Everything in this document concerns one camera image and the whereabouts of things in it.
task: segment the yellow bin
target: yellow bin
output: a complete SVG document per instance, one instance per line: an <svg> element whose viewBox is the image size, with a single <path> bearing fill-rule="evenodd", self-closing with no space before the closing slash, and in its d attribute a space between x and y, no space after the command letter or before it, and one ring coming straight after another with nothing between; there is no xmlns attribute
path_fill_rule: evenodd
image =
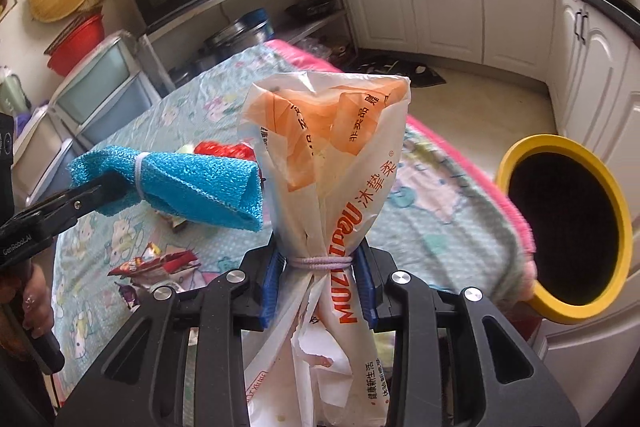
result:
<svg viewBox="0 0 640 427"><path fill-rule="evenodd" d="M509 149L495 182L536 241L538 281L528 304L562 324L604 311L620 293L632 255L631 218L609 169L572 140L538 134Z"/></svg>

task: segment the cabinet door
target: cabinet door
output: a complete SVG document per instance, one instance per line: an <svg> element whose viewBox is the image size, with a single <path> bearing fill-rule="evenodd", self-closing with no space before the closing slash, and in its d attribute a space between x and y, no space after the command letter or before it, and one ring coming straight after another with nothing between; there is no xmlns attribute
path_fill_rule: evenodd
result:
<svg viewBox="0 0 640 427"><path fill-rule="evenodd" d="M640 349L640 273L603 317L578 326L543 321L534 350L586 425L604 406Z"/></svg>
<svg viewBox="0 0 640 427"><path fill-rule="evenodd" d="M555 0L484 0L484 63L545 81Z"/></svg>
<svg viewBox="0 0 640 427"><path fill-rule="evenodd" d="M582 13L580 0L556 0L556 17L551 54L546 70L546 83L554 106L556 126L564 119L571 82L575 78L575 68L582 51L578 33L578 13Z"/></svg>
<svg viewBox="0 0 640 427"><path fill-rule="evenodd" d="M580 16L578 28L582 55L560 131L593 150L620 87L631 39L589 6Z"/></svg>
<svg viewBox="0 0 640 427"><path fill-rule="evenodd" d="M620 90L594 152L620 184L636 232L632 270L640 269L640 50L631 45Z"/></svg>
<svg viewBox="0 0 640 427"><path fill-rule="evenodd" d="M347 0L361 48L416 52L411 0Z"/></svg>
<svg viewBox="0 0 640 427"><path fill-rule="evenodd" d="M418 53L482 64L482 0L413 0Z"/></svg>

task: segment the hello kitty bedsheet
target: hello kitty bedsheet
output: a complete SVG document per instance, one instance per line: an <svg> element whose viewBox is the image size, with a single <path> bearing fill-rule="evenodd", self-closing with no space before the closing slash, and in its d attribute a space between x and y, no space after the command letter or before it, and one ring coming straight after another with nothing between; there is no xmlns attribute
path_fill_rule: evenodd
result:
<svg viewBox="0 0 640 427"><path fill-rule="evenodd" d="M296 69L268 46L250 48L171 93L100 146L174 151L207 139L238 142L236 121L251 84ZM407 124L398 177L369 244L431 285L452 291L475 285L494 302L512 303L523 289L530 245L488 194L490 187L418 127ZM57 375L62 397L130 315L116 278L107 277L111 268L150 241L166 252L190 248L202 266L182 285L196 287L238 267L244 253L270 235L268 215L256 233L193 223L173 233L146 203L113 217L94 212L80 219L58 238L54 263L54 333L66 358Z"/></svg>

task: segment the metal screw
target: metal screw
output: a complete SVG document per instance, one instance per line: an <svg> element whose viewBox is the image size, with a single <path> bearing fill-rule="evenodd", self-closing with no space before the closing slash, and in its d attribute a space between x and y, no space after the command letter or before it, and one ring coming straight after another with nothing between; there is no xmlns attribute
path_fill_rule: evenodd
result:
<svg viewBox="0 0 640 427"><path fill-rule="evenodd" d="M398 284L407 284L411 280L411 276L407 272L398 270L391 274L391 280Z"/></svg>
<svg viewBox="0 0 640 427"><path fill-rule="evenodd" d="M231 270L228 274L226 274L226 280L230 283L236 284L242 282L246 275L242 270Z"/></svg>
<svg viewBox="0 0 640 427"><path fill-rule="evenodd" d="M171 288L169 286L159 286L154 290L154 299L156 301L166 301L171 297Z"/></svg>
<svg viewBox="0 0 640 427"><path fill-rule="evenodd" d="M465 299L471 302L478 302L482 298L482 292L478 288L467 288Z"/></svg>
<svg viewBox="0 0 640 427"><path fill-rule="evenodd" d="M2 144L4 147L4 154L11 154L13 147L13 139L9 133L4 135L4 143Z"/></svg>

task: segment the red bucket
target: red bucket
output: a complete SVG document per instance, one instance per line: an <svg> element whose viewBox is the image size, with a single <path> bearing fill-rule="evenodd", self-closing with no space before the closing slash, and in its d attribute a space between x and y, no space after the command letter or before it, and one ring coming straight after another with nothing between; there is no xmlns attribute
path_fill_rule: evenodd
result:
<svg viewBox="0 0 640 427"><path fill-rule="evenodd" d="M47 68L67 76L73 68L104 40L102 14L97 13L73 29L51 53Z"/></svg>

